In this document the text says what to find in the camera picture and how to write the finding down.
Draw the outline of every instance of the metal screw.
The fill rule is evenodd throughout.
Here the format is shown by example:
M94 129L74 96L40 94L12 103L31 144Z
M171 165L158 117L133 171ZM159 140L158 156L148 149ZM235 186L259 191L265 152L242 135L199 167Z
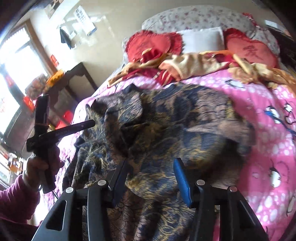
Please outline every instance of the metal screw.
M230 190L231 192L236 192L236 191L237 191L237 187L236 187L236 186L231 186L231 187L229 188L229 190Z
M73 190L74 190L73 188L69 187L66 189L66 193L71 193L71 192L73 192Z
M107 182L105 180L98 181L99 186L104 186Z
M205 184L205 181L199 179L199 180L196 181L196 184L199 185L199 186L203 186Z

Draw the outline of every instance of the dark floral garment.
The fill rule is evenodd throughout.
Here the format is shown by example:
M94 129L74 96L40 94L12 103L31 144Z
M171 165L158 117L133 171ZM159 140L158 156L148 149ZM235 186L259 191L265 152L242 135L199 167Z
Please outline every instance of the dark floral garment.
M234 112L231 100L203 86L177 83L146 91L130 85L86 109L96 125L78 139L63 188L90 186L128 160L128 189L108 210L114 240L186 240L195 210L181 199L174 158L225 188L236 183L254 144L252 126Z

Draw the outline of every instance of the beige wall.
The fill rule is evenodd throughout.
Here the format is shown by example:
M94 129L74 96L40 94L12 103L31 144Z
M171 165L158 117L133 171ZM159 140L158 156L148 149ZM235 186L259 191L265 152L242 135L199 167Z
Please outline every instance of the beige wall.
M94 81L100 85L122 61L122 39L140 29L143 21L170 8L199 4L220 5L238 12L249 12L260 24L265 19L280 23L271 11L257 7L251 0L64 0L61 9L58 8L59 12L56 11L51 19L42 9L35 10L30 19L46 52L49 56L55 55L60 68L68 70L83 61ZM79 29L74 19L73 12L79 5L95 20L97 31L89 37ZM70 50L66 44L60 43L57 27L63 20L63 25L70 32L76 28L79 33L75 38L75 49ZM85 81L78 79L74 82L80 96L92 94L92 89Z

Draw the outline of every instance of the red ruffled pillow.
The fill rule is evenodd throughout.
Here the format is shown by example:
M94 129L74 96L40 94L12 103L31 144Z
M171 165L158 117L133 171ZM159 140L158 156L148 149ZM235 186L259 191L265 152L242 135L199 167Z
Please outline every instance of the red ruffled pillow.
M182 51L182 36L176 32L156 34L142 30L130 37L126 44L126 52L130 62L142 58L142 52L148 48L156 48L162 53L179 55Z
M278 60L268 46L259 41L251 40L239 30L229 29L224 33L225 45L228 50L250 63L266 64L278 67Z

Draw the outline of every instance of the pink sweater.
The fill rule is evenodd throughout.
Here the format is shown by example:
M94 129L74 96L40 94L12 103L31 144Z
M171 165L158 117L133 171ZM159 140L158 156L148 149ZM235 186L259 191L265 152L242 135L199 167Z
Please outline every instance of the pink sweater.
M0 240L31 241L38 227L27 224L40 201L40 194L26 187L22 175L0 191Z

